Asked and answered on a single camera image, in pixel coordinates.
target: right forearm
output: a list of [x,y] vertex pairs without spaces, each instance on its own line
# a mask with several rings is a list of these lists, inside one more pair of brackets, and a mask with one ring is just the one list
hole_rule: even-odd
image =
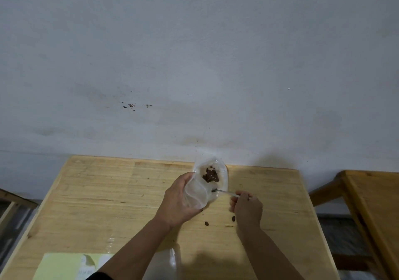
[[240,232],[239,237],[259,280],[303,280],[295,267],[260,227],[247,227]]

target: person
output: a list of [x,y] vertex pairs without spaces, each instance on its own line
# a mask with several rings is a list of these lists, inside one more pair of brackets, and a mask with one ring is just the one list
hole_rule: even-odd
[[[192,172],[179,176],[164,195],[161,205],[140,232],[87,280],[139,280],[157,248],[172,230],[201,212],[183,203],[183,189]],[[262,231],[262,202],[246,191],[231,197],[229,211],[235,213],[237,234],[258,279],[303,280],[272,239]]]

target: wooden table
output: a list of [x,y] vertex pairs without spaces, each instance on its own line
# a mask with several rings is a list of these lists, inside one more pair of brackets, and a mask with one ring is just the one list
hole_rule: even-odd
[[[164,191],[192,163],[73,156],[63,166],[2,273],[32,279],[46,252],[115,253],[154,215]],[[305,279],[337,280],[299,172],[227,166],[229,189],[255,192],[262,229]],[[161,248],[180,247],[184,279],[256,279],[221,196],[172,232]]]
[[399,280],[399,173],[342,171],[334,181],[310,193],[314,206],[341,196],[372,257],[339,256],[336,260],[334,256],[337,267],[367,270],[374,263],[381,277]]

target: hand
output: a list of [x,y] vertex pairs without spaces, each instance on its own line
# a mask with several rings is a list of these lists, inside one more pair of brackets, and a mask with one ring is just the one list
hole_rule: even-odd
[[164,199],[155,214],[154,219],[166,222],[170,229],[182,225],[201,212],[200,209],[190,208],[183,204],[183,189],[193,174],[193,172],[188,172],[177,177],[165,191]]
[[240,234],[246,229],[261,226],[263,204],[252,193],[236,191],[239,198],[232,196],[229,211],[235,213],[237,219],[237,232]]

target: translucent bag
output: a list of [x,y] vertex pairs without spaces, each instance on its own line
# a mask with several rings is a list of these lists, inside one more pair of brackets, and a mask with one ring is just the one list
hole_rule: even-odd
[[[207,182],[203,179],[207,169],[216,171],[218,182]],[[195,162],[193,172],[193,176],[184,187],[184,201],[189,207],[202,209],[209,201],[215,200],[220,195],[220,192],[212,193],[212,190],[227,191],[229,178],[226,165],[221,159],[212,157],[199,163]]]

